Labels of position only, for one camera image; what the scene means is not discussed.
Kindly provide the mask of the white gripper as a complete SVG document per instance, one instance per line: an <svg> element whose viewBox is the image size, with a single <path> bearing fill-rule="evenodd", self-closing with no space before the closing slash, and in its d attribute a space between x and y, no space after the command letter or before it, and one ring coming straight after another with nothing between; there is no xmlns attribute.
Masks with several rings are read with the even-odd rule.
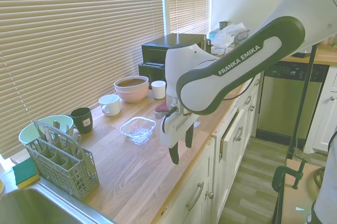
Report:
<svg viewBox="0 0 337 224"><path fill-rule="evenodd" d="M185 136L185 145L192 147L194 122L197 121L197 115L191 113L184 116L174 112L170 116L164 116L160 127L160 143L169 148L172 162L179 164L179 143L178 141Z"/></svg>

